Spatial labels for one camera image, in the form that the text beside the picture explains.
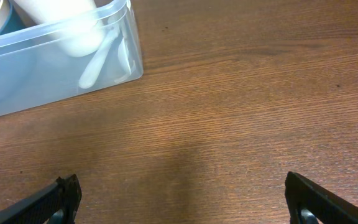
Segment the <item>cream plastic cup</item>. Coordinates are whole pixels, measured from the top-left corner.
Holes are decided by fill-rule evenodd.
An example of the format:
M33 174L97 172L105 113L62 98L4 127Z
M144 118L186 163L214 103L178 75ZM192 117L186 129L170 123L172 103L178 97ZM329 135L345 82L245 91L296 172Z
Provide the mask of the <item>cream plastic cup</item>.
M58 23L51 36L72 57L83 57L95 52L105 38L102 23L93 0L17 0L37 24Z

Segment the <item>white plastic spoon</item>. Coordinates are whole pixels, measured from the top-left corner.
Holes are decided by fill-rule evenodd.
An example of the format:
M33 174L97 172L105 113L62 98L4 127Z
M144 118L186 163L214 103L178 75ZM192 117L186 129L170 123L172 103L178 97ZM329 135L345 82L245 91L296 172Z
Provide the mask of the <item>white plastic spoon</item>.
M106 61L106 57L109 53L113 41L118 37L120 28L113 27L105 36L99 49L94 54L93 58L87 64L84 72L82 73L78 86L81 89L91 88L97 81L101 69Z

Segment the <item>blue plastic bowl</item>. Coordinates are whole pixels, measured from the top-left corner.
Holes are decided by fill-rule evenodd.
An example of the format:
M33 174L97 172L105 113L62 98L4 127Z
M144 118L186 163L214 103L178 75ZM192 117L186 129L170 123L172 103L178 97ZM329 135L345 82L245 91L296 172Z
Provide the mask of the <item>blue plastic bowl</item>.
M7 1L7 3L9 4L9 16L0 28L0 35L25 29L25 25L15 10L13 3L10 1Z

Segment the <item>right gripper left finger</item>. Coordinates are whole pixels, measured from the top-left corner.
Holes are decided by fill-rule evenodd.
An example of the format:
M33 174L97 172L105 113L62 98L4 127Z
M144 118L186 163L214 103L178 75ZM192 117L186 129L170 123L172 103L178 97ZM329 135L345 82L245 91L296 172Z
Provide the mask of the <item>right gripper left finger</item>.
M0 211L0 224L74 224L81 201L75 174L57 178L46 188Z

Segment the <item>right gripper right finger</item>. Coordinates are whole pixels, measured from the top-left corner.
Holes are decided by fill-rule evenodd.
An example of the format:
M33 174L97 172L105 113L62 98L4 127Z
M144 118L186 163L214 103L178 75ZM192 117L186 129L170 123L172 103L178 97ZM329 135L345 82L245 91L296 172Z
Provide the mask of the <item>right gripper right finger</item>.
M296 172L285 179L291 224L358 224L358 207Z

